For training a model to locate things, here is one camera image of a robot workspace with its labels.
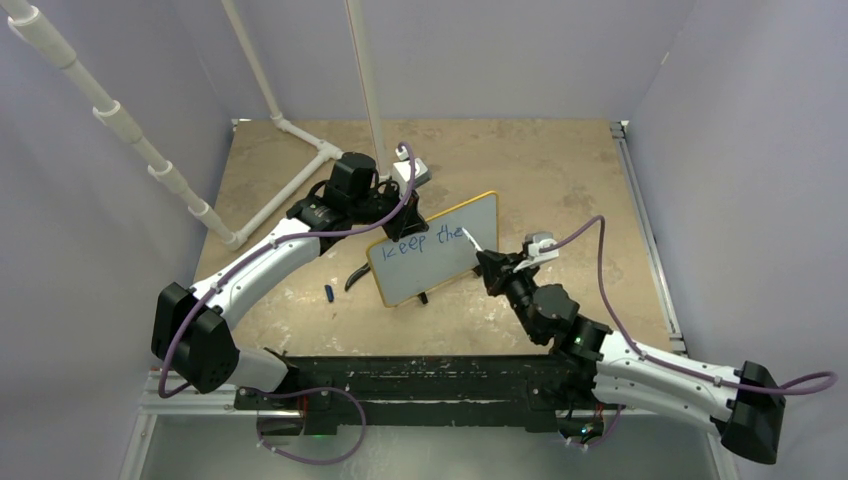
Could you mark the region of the white marker pen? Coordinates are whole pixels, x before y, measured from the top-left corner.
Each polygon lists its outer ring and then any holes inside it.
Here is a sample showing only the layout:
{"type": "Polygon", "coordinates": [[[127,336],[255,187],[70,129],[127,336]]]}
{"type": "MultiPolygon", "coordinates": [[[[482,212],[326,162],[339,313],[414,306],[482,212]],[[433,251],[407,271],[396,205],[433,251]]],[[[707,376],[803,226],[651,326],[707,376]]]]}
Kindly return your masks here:
{"type": "Polygon", "coordinates": [[[473,237],[473,235],[471,234],[471,232],[470,232],[469,230],[467,230],[465,227],[462,227],[462,228],[461,228],[461,231],[462,231],[463,237],[464,237],[464,238],[465,238],[465,239],[469,242],[469,244],[470,244],[470,245],[474,248],[474,251],[475,251],[475,252],[483,252],[483,251],[484,251],[484,249],[483,249],[483,248],[481,247],[481,245],[477,242],[477,240],[473,237]]]}

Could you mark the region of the yellow framed whiteboard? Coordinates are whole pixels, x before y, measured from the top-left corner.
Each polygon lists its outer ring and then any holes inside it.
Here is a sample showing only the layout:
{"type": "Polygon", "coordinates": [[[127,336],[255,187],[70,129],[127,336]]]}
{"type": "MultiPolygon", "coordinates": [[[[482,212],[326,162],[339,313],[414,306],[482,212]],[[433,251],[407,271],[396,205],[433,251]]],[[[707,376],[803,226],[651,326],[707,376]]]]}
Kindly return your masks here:
{"type": "Polygon", "coordinates": [[[497,250],[498,207],[498,194],[488,191],[429,218],[426,232],[371,244],[366,256],[383,305],[396,307],[476,267],[462,227],[484,250],[497,250]]]}

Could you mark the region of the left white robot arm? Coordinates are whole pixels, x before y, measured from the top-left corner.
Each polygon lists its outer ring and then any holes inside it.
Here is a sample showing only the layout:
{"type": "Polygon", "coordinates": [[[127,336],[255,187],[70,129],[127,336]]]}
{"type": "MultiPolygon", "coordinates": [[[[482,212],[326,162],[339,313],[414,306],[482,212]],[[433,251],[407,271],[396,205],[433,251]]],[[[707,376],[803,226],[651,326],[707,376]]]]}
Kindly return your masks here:
{"type": "Polygon", "coordinates": [[[175,372],[200,394],[230,384],[259,390],[272,408],[297,399],[298,382],[281,353],[239,347],[232,335],[245,314],[287,276],[319,258],[339,241],[382,229],[391,240],[426,230],[417,188],[432,174],[410,146],[396,148],[389,177],[378,177],[376,162],[345,152],[330,176],[295,202],[272,231],[234,262],[195,284],[176,282],[157,298],[151,351],[162,362],[158,394],[175,372]]]}

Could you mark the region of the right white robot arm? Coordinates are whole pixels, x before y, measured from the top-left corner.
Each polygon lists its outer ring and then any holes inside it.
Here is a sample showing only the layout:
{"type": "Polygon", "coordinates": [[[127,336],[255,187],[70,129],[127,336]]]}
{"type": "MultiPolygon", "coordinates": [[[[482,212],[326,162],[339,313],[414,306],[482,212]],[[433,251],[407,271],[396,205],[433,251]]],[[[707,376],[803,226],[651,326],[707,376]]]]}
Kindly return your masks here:
{"type": "Polygon", "coordinates": [[[763,365],[703,363],[658,350],[580,313],[560,284],[538,285],[519,253],[477,252],[488,295],[505,296],[530,341],[564,363],[559,387],[576,407],[591,401],[652,411],[703,429],[746,460],[777,461],[786,399],[763,365]]]}

